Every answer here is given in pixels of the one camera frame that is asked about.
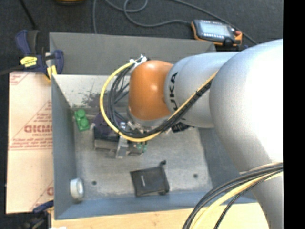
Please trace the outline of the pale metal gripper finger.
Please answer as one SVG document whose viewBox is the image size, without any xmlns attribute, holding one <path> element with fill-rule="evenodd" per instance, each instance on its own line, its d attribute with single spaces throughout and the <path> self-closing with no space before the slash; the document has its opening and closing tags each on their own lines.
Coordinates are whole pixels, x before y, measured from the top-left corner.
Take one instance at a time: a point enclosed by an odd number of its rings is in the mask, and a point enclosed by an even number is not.
<svg viewBox="0 0 305 229">
<path fill-rule="evenodd" d="M 108 140 L 95 140 L 94 149 L 102 151 L 116 151 L 118 142 L 108 141 Z"/>
</svg>

